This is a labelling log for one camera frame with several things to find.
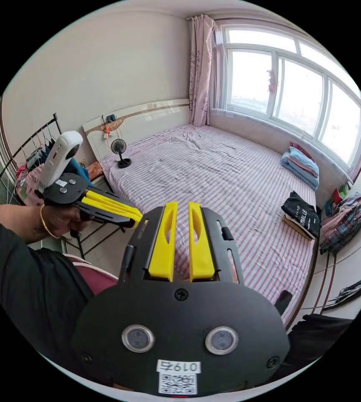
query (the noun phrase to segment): small fan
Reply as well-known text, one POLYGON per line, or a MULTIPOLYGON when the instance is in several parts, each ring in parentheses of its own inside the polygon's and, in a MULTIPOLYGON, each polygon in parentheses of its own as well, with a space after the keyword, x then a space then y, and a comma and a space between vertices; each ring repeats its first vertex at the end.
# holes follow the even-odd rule
POLYGON ((118 161, 118 167, 120 169, 131 165, 132 161, 129 158, 122 158, 122 154, 126 151, 126 142, 122 138, 117 138, 112 142, 111 150, 114 154, 119 154, 121 160, 118 161))

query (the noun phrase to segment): hand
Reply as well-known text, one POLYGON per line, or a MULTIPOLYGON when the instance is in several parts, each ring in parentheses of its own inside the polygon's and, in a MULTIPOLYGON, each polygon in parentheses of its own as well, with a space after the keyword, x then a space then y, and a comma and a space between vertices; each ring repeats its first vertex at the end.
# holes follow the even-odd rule
POLYGON ((45 206, 42 217, 55 236, 62 236, 70 230, 81 232, 90 224, 90 221, 81 220, 80 211, 73 206, 45 206))

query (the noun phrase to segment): gold bracelet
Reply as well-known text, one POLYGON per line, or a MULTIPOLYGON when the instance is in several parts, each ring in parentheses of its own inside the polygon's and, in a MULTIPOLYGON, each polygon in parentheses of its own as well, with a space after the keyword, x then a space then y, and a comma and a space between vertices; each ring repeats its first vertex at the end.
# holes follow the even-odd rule
POLYGON ((41 209, 39 210, 39 217, 41 218, 41 222, 42 222, 42 224, 44 225, 44 229, 45 229, 46 232, 47 232, 51 237, 53 237, 54 239, 60 239, 60 236, 55 236, 55 235, 53 235, 53 234, 49 231, 49 229, 47 228, 46 223, 45 223, 45 221, 44 221, 44 219, 43 219, 43 217, 42 217, 42 209, 43 209, 44 207, 45 207, 45 204, 42 204, 41 209))

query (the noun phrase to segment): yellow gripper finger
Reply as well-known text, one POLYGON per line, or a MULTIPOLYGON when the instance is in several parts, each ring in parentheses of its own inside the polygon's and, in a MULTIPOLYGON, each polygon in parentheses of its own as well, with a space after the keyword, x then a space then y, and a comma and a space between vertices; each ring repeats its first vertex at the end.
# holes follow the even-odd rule
POLYGON ((210 244, 204 226, 200 204, 189 202, 189 278, 211 279, 214 276, 214 263, 210 244))
POLYGON ((166 203, 148 267, 150 276, 167 279, 170 282, 173 281, 177 212, 177 202, 166 203))
POLYGON ((103 211, 111 212, 115 215, 133 219, 135 226, 137 226, 143 218, 143 215, 138 209, 122 204, 121 202, 111 200, 108 197, 104 197, 92 191, 88 191, 87 194, 82 198, 81 202, 103 211))

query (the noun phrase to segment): striped bedsheet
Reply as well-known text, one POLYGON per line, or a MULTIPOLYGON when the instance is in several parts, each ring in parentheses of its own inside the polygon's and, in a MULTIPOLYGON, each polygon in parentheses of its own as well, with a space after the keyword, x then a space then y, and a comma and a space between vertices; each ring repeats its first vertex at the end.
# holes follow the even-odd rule
POLYGON ((275 303, 285 289, 303 289, 313 242, 282 222, 281 205, 295 190, 316 205, 315 192, 280 165, 281 155, 214 127, 190 124, 128 146, 132 165, 119 169, 117 155, 100 161, 114 192, 142 213, 178 201, 175 269, 188 277, 188 202, 219 213, 238 246, 245 285, 275 303))

